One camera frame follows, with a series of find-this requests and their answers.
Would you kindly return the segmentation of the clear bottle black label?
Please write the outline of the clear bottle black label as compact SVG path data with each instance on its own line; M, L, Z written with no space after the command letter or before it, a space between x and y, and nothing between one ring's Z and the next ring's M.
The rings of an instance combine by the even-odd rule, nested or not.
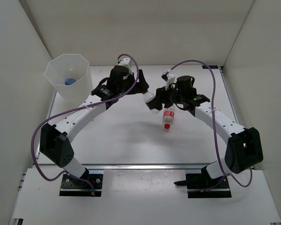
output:
M162 110L162 104L156 98L155 94L150 91L143 94L143 101L153 114L158 114Z

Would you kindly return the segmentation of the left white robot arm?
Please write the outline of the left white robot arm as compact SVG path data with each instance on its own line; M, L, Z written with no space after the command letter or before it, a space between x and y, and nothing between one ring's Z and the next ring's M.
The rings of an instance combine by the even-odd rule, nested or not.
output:
M40 152L70 174L79 188L88 184L89 172L75 158L71 143L96 116L107 111L120 98L148 91L149 85L142 70L138 68L136 73L132 72L131 63L135 62L128 54L120 55L110 76L104 78L79 107L57 114L65 118L56 124L50 125L45 121L38 128L41 131Z

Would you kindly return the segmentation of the clear bottle blue label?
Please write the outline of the clear bottle blue label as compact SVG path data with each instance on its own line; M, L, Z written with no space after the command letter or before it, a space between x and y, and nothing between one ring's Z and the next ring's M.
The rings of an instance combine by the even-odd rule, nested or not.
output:
M74 84L75 82L76 82L75 79L73 79L73 78L67 78L67 79L65 80L65 85L72 85L72 84Z

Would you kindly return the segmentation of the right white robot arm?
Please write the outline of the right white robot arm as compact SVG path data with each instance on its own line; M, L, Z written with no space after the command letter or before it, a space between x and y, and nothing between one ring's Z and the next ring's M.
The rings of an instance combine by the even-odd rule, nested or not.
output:
M164 117L169 118L164 127L170 127L174 117L170 108L176 105L207 124L215 137L221 137L227 145L225 156L202 170L201 183L205 187L214 186L223 175L239 174L263 161L259 131L254 127L245 128L217 110L209 98L197 93L193 87L194 77L176 78L168 74L162 78L166 85L155 93L146 92L144 102L153 112L164 111Z

